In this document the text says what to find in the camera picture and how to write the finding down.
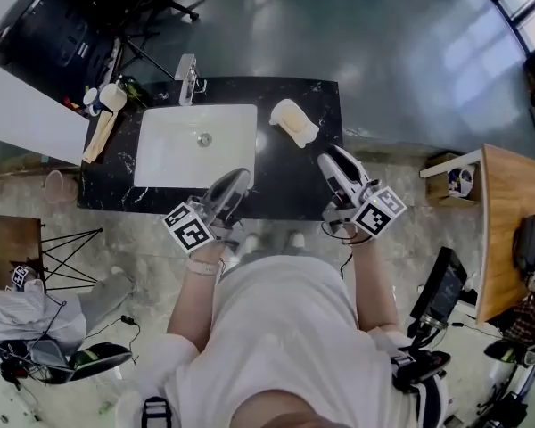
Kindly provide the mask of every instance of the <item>faucet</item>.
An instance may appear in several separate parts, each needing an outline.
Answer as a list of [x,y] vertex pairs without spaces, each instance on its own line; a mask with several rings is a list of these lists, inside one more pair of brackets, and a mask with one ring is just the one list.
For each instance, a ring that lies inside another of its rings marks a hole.
[[175,80],[182,81],[178,102],[181,106],[193,104],[193,95],[206,92],[206,79],[200,78],[196,69],[196,56],[193,53],[185,53],[180,58]]

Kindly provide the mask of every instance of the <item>wrist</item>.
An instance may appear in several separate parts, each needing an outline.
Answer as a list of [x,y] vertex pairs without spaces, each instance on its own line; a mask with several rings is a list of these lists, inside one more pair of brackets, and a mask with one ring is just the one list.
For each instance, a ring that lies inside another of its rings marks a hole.
[[221,241],[214,241],[202,246],[190,254],[190,259],[209,265],[217,265],[226,246]]
[[345,224],[343,227],[347,232],[347,235],[349,236],[345,239],[345,241],[347,241],[347,244],[357,245],[367,243],[373,240],[373,237],[369,233],[361,230],[358,226],[355,226],[353,224]]

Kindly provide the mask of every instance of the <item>drain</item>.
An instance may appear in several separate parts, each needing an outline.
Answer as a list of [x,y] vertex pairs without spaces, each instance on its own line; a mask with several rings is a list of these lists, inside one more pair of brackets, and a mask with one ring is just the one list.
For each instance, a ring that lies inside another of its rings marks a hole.
[[212,144],[212,135],[210,133],[202,133],[198,136],[197,142],[200,147],[208,147]]

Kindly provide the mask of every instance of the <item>desk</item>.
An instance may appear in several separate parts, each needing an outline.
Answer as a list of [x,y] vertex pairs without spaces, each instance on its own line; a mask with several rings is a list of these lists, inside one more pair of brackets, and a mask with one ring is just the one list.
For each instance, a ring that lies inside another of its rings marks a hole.
[[479,163],[483,202],[481,281],[475,305],[476,323],[511,308],[528,294],[513,266],[514,231],[521,219],[535,214],[535,160],[484,144],[477,151],[420,171],[431,177]]

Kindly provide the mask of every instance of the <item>bottle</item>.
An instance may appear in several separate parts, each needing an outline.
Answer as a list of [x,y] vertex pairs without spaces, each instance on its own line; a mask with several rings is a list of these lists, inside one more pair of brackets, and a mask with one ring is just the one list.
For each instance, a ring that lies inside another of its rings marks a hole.
[[115,84],[127,94],[129,99],[146,108],[144,102],[146,101],[148,94],[132,76],[119,74]]

